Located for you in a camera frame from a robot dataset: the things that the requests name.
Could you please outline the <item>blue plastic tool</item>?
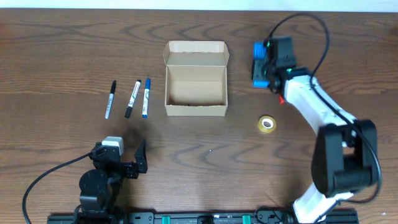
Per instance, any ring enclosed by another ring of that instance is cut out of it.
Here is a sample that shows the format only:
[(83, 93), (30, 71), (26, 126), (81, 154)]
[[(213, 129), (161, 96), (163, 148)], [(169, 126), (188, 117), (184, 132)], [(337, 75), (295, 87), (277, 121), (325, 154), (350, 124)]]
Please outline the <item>blue plastic tool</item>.
[(269, 80), (266, 77), (269, 66), (268, 59), (269, 42), (255, 42), (252, 61), (252, 85), (254, 88), (268, 88)]

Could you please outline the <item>red black stapler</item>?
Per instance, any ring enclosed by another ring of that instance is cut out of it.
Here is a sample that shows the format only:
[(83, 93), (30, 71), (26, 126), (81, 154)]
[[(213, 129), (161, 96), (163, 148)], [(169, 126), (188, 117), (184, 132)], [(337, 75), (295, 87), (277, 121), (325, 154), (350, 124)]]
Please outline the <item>red black stapler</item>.
[(280, 96), (280, 95), (279, 95), (279, 103), (280, 103), (281, 105), (283, 105), (283, 104), (285, 103), (284, 98), (283, 98), (282, 96)]

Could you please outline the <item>yellow tape roll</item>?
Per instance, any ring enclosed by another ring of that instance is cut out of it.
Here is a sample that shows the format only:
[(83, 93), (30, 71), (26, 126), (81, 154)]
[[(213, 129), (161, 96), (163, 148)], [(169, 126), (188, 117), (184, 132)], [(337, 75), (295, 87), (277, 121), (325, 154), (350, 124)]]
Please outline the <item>yellow tape roll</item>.
[(277, 124), (273, 117), (262, 116), (258, 121), (258, 128), (263, 133), (271, 133), (275, 130)]

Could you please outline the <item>black whiteboard marker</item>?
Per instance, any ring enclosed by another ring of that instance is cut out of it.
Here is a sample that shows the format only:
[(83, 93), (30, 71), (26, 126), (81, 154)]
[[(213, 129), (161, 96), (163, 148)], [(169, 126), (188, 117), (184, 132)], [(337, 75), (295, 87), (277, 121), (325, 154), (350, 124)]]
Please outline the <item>black whiteboard marker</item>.
[(131, 115), (132, 109), (134, 107), (134, 102), (136, 100), (140, 86), (141, 86), (141, 80), (136, 80), (136, 82), (134, 84), (134, 88), (133, 88), (131, 96), (130, 96), (130, 99), (129, 99), (129, 103), (127, 104), (126, 112), (124, 115), (125, 118), (129, 118)]

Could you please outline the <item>blue whiteboard marker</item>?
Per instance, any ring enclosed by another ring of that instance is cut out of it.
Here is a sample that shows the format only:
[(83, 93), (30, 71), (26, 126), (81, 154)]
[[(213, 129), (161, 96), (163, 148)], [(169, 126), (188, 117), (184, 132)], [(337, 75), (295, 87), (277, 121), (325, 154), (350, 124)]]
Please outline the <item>blue whiteboard marker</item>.
[(150, 83), (151, 83), (150, 78), (147, 78), (145, 89), (144, 89), (144, 99), (143, 99), (143, 104), (142, 104), (142, 117), (143, 118), (148, 117)]

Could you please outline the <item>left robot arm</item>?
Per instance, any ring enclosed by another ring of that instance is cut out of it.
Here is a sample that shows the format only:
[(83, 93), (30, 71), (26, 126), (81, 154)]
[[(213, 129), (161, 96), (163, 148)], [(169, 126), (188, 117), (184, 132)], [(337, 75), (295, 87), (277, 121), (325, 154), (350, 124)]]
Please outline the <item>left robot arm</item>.
[(80, 178), (81, 211), (75, 212), (74, 223), (129, 223), (125, 209), (115, 202), (125, 179), (147, 172), (146, 141), (135, 152), (135, 161), (121, 161), (123, 153), (121, 137), (108, 136), (95, 144), (89, 155), (95, 168)]

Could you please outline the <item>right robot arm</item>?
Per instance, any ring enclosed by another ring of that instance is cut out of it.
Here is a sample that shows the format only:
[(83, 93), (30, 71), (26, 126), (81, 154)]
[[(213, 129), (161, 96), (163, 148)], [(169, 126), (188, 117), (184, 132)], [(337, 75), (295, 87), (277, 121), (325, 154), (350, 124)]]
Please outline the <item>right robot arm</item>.
[(305, 118), (317, 137), (312, 184), (288, 211), (258, 208), (259, 223), (358, 223), (355, 210), (336, 209), (356, 193), (381, 183), (375, 124), (358, 120), (322, 89), (313, 72), (298, 67), (291, 37), (254, 43), (252, 85), (268, 88)]

